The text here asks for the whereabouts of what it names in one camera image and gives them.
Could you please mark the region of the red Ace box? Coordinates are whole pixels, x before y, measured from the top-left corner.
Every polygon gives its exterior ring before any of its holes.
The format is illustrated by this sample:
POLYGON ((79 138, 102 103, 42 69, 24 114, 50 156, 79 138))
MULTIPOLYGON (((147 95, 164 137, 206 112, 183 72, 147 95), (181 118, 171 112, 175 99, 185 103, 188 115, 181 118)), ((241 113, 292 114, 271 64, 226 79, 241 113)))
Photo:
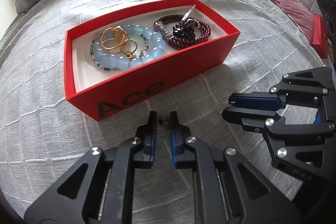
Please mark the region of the red Ace box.
POLYGON ((66 32, 66 100, 105 119, 223 63, 239 30, 199 0, 162 0, 123 8, 66 32), (195 39, 173 36, 192 24, 195 39))

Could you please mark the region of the grey plaid bedspread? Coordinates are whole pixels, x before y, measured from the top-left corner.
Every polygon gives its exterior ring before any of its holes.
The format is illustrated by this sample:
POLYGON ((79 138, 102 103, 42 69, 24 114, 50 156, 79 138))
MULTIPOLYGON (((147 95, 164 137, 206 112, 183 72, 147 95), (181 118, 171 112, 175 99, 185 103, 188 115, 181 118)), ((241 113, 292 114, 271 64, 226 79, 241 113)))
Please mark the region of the grey plaid bedspread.
POLYGON ((222 64, 169 90, 169 75, 184 64, 128 80, 131 106, 99 122, 66 100, 66 32, 153 1, 160 0, 40 0, 1 37, 1 190, 18 215, 88 149, 120 144, 152 110, 159 117, 176 111, 195 136, 236 147, 287 198, 298 194, 301 182, 271 166, 262 136, 221 116, 231 93, 266 91, 286 72, 322 65, 311 46, 313 13, 298 0, 200 0, 240 31, 222 64))

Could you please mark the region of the black hair claw clip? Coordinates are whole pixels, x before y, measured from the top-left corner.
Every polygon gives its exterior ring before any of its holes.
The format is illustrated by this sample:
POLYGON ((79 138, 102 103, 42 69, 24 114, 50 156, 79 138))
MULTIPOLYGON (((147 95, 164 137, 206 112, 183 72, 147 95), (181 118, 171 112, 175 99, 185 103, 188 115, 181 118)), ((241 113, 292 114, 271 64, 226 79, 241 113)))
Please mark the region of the black hair claw clip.
POLYGON ((176 24, 173 27, 173 36, 179 39, 192 40, 195 39, 195 30, 192 24, 176 24))

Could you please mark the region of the pink pillow near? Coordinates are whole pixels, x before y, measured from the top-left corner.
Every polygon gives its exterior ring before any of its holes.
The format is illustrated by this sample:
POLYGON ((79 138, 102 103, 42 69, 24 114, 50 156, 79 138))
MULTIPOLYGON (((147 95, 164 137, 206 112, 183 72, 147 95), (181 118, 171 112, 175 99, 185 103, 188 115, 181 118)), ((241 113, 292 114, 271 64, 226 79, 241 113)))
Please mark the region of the pink pillow near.
POLYGON ((299 0, 270 0, 301 28, 309 44, 313 41, 313 14, 299 0))

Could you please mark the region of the red box lid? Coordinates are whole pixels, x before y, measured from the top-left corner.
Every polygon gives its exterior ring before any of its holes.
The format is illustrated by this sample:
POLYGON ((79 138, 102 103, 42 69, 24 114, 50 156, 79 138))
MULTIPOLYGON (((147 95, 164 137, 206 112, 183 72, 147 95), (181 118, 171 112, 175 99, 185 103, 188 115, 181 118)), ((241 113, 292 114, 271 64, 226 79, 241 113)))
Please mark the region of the red box lid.
POLYGON ((329 55, 327 29, 323 17, 319 14, 313 16, 312 47, 320 58, 327 59, 329 55))

